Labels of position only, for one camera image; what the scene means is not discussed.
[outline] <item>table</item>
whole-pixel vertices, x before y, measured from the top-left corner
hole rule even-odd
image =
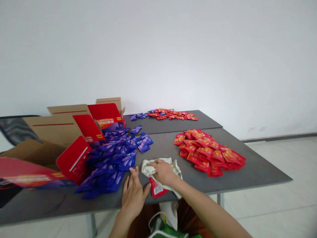
[[[224,172],[224,176],[209,178],[205,173],[194,169],[194,166],[179,156],[179,148],[173,145],[178,132],[150,135],[154,144],[145,153],[137,153],[136,165],[141,167],[144,159],[171,157],[177,159],[183,179],[191,186],[205,194],[217,194],[218,203],[223,206],[224,193],[289,182],[292,179],[266,159],[261,157],[243,142],[232,136],[223,128],[203,130],[211,134],[220,144],[247,158],[246,165],[239,171]],[[145,186],[149,179],[140,173],[140,182]],[[94,213],[121,207],[123,182],[116,193],[104,194],[94,200],[82,200],[82,194],[74,194],[76,189],[58,190],[22,190],[3,209],[0,210],[0,225],[17,224],[27,221],[87,215],[89,236],[96,235]],[[176,200],[172,192],[153,199],[149,195],[145,204]]]
[[[138,125],[142,125],[142,130],[138,133],[140,135],[142,132],[146,134],[157,134],[157,133],[167,133],[176,131],[185,131],[189,129],[209,129],[209,128],[221,128],[218,122],[214,121],[206,114],[199,110],[188,111],[189,113],[194,113],[195,117],[198,117],[198,121],[194,120],[179,120],[179,119],[163,119],[158,120],[155,117],[148,116],[147,118],[138,118],[135,121],[130,120],[130,116],[124,116],[125,127],[133,129]]]

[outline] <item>table leg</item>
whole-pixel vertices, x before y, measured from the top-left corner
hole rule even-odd
[[[95,213],[86,215],[88,238],[95,238],[97,236],[96,217]]]
[[[224,209],[225,208],[225,194],[218,193],[217,194],[217,203]]]

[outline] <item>floor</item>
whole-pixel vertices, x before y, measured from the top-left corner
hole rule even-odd
[[[294,181],[226,193],[226,210],[253,237],[317,237],[317,137],[247,145]],[[96,214],[98,238],[108,237],[117,213]],[[87,238],[85,216],[2,227],[0,237]]]

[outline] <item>brown pants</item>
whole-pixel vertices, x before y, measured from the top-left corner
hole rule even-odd
[[[141,213],[132,222],[128,238],[146,238],[150,236],[150,229],[148,223],[155,213],[160,211],[159,204],[145,205]],[[187,204],[184,199],[178,201],[177,209],[178,229],[183,233],[188,233],[189,236],[201,235],[203,238],[213,238],[212,234],[208,231],[205,224],[199,219],[194,210]]]

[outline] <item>pile of red packets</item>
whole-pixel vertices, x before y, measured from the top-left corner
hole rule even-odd
[[[194,117],[195,114],[188,112],[176,112],[174,109],[155,109],[149,111],[149,116],[156,117],[158,120],[162,119],[180,119],[180,120],[195,120],[198,121],[198,117]]]
[[[209,177],[224,175],[221,169],[239,170],[245,165],[243,156],[217,141],[201,130],[188,130],[179,133],[174,140],[181,150],[180,156],[195,164],[195,168]]]

